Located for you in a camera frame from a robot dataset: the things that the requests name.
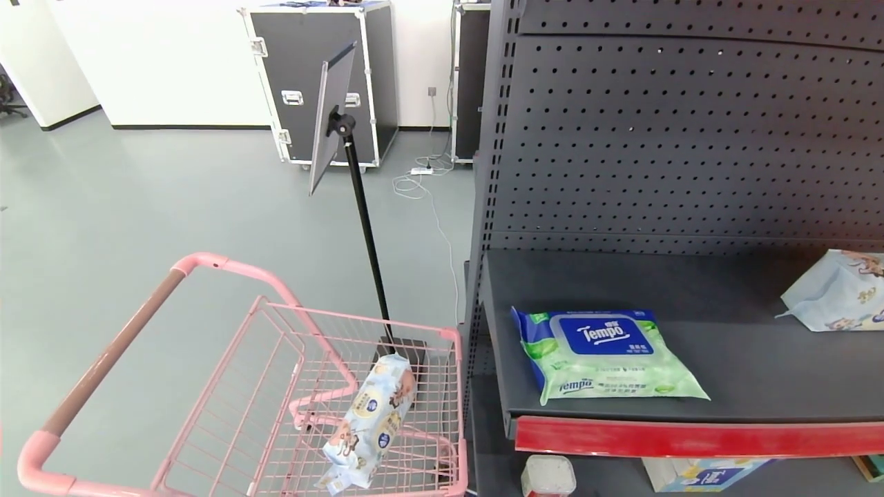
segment perforated metal panel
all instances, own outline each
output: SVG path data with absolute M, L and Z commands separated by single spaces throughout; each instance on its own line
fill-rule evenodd
M 884 249 L 882 38 L 871 1 L 493 3 L 471 361 L 490 248 Z
M 494 231 L 884 239 L 882 53 L 531 36 L 510 100 Z
M 543 0 L 520 34 L 691 36 L 884 50 L 877 0 Z

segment pink shopping cart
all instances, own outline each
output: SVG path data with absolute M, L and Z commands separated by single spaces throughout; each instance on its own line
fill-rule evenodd
M 259 296 L 187 418 L 150 489 L 106 485 L 44 470 L 62 434 L 175 287 L 196 266 L 269 283 L 283 303 Z M 175 264 L 19 456 L 19 480 L 52 495 L 328 495 L 321 447 L 347 412 L 389 325 L 402 355 L 420 356 L 418 395 L 368 490 L 344 495 L 463 495 L 461 342 L 454 329 L 304 309 L 273 274 L 200 253 Z

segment gray floor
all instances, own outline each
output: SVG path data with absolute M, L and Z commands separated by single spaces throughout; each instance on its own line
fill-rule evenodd
M 445 137 L 400 134 L 363 176 L 393 318 L 455 325 L 448 249 L 429 199 L 391 180 Z M 113 131 L 103 114 L 51 133 L 0 120 L 4 497 L 29 494 L 18 453 L 97 353 L 181 256 L 213 251 L 274 271 L 304 305 L 378 316 L 346 169 L 313 197 L 268 132 Z M 473 178 L 425 184 L 453 244 L 463 316 Z M 133 344 L 46 465 L 146 486 L 260 284 L 200 271 Z

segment dark gray shelf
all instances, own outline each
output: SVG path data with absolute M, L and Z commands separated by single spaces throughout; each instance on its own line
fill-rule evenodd
M 470 422 L 476 437 L 473 459 L 479 497 L 521 497 L 519 477 L 530 454 L 514 450 L 504 435 L 497 379 L 472 379 Z M 577 476 L 574 497 L 687 497 L 655 493 L 638 459 L 569 457 Z M 848 458 L 777 461 L 719 493 L 724 497 L 880 497 L 881 485 L 866 482 Z
M 485 253 L 480 299 L 509 416 L 674 422 L 884 420 L 884 333 L 812 333 L 780 294 L 815 259 L 500 250 Z M 712 401 L 550 400 L 522 351 L 510 307 L 650 309 L 668 347 Z

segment black pole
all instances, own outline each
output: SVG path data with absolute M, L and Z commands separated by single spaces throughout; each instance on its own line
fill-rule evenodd
M 384 321 L 390 320 L 390 311 L 386 305 L 386 293 L 384 292 L 384 281 L 381 279 L 381 266 L 377 261 L 377 249 L 375 248 L 375 237 L 371 232 L 371 220 L 369 219 L 369 206 L 365 202 L 365 188 L 362 187 L 362 174 L 359 172 L 359 158 L 356 155 L 356 144 L 353 141 L 353 128 L 351 126 L 339 126 L 339 134 L 344 138 L 344 151 L 347 153 L 347 165 L 350 167 L 350 179 L 353 180 L 353 191 L 356 194 L 356 208 L 359 210 L 359 220 L 362 222 L 362 235 L 365 237 L 365 248 L 369 251 L 369 264 L 371 264 L 371 275 L 375 279 L 375 291 L 377 292 L 377 303 L 381 307 L 381 318 Z M 396 353 L 393 346 L 392 330 L 390 325 L 385 324 L 384 329 L 386 337 L 390 341 L 387 348 L 390 354 Z

